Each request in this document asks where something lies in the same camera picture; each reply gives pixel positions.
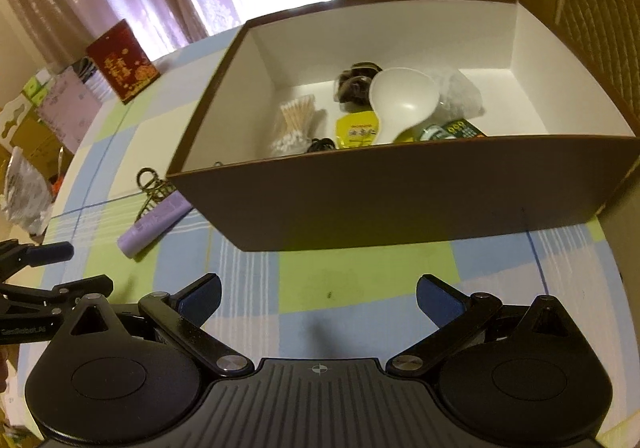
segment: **metal screw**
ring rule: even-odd
[[[242,370],[249,364],[249,361],[244,356],[238,356],[237,354],[227,354],[218,358],[216,365],[225,372],[236,372]]]
[[[398,370],[404,370],[405,372],[413,372],[418,370],[422,366],[422,360],[418,356],[412,356],[411,354],[402,354],[393,358],[391,364]]]

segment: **white plastic spoon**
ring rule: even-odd
[[[384,69],[369,86],[369,102],[378,117],[372,144],[387,144],[426,120],[438,107],[440,93],[426,74],[405,67]]]

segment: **quilted cushion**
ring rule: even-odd
[[[640,0],[564,0],[559,25],[640,117]]]

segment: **table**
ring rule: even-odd
[[[222,279],[223,301],[204,329],[254,362],[265,356],[344,358],[392,354],[435,330],[415,303],[431,272],[459,290],[487,291],[505,303],[556,295],[597,352],[614,386],[600,440],[640,438],[640,362],[626,295],[596,219],[587,224],[500,237],[351,250],[244,253],[196,210],[142,258],[116,238],[145,195],[142,167],[161,176],[197,101],[237,29],[191,44],[158,62],[163,76],[128,105],[105,102],[76,154],[54,207],[46,242],[69,240],[74,258],[37,277],[51,287],[105,273],[112,303],[153,290],[175,292],[205,272]],[[24,387],[43,344],[23,346]]]

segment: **black cable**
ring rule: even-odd
[[[335,150],[335,143],[329,138],[313,138],[311,146],[306,149],[307,152],[322,152],[323,150]]]

